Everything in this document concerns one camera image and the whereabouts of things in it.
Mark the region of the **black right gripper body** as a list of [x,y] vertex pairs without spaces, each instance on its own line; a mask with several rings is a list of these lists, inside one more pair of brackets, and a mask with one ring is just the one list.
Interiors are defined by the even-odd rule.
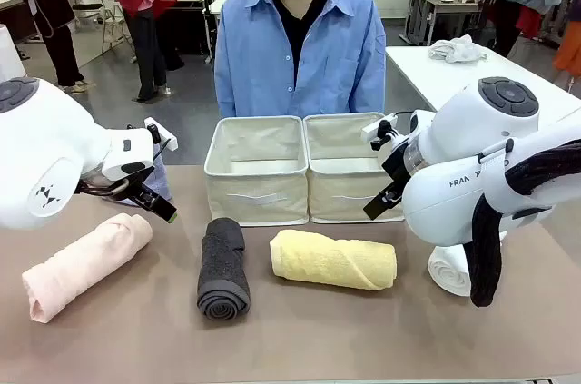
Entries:
[[382,164],[382,168],[391,179],[391,183],[383,190],[386,194],[402,194],[410,179],[410,174],[404,162],[408,146],[408,137],[394,144],[389,156]]

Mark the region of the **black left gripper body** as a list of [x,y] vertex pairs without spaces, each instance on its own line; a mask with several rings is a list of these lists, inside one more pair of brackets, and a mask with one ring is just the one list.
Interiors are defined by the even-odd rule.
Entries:
[[128,186],[118,194],[118,202],[132,205],[150,211],[158,199],[158,193],[148,187],[142,178],[134,178]]

